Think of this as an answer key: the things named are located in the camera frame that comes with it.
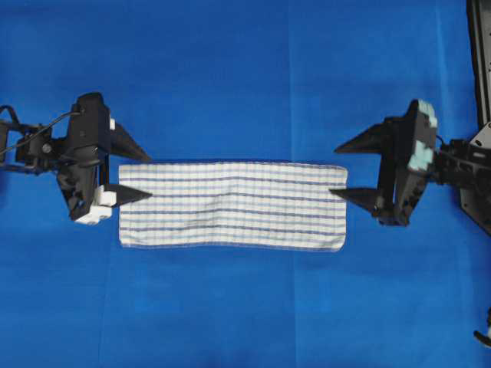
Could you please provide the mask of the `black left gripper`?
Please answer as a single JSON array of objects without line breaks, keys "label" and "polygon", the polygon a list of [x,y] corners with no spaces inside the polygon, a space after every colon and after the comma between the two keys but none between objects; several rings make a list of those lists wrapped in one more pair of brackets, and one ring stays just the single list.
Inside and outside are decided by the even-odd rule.
[{"label": "black left gripper", "polygon": [[110,130],[110,109],[99,92],[79,96],[71,108],[66,137],[62,140],[58,187],[72,221],[96,225],[120,207],[149,199],[152,194],[119,184],[105,186],[105,205],[99,203],[104,185],[97,182],[97,168],[109,153],[135,161],[151,161],[130,134],[116,123]]}]

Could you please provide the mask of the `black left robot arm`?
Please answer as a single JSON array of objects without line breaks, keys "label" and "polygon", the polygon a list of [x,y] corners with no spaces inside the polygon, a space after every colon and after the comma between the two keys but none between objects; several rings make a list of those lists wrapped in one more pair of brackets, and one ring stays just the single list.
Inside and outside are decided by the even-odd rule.
[{"label": "black left robot arm", "polygon": [[15,110],[3,105],[9,120],[1,121],[1,168],[4,171],[40,175],[54,173],[71,221],[96,225],[115,208],[151,197],[151,194],[110,183],[110,157],[142,163],[151,158],[110,115],[99,92],[83,94],[67,113],[64,137],[52,135],[52,125],[28,125]]}]

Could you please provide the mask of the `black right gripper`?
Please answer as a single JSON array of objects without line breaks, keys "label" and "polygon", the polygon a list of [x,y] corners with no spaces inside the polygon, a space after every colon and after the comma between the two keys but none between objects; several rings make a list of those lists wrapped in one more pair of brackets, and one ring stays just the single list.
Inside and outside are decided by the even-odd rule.
[{"label": "black right gripper", "polygon": [[380,154],[377,189],[359,187],[329,192],[369,212],[382,225],[409,225],[433,168],[437,127],[432,104],[412,100],[402,117],[388,117],[334,150]]}]

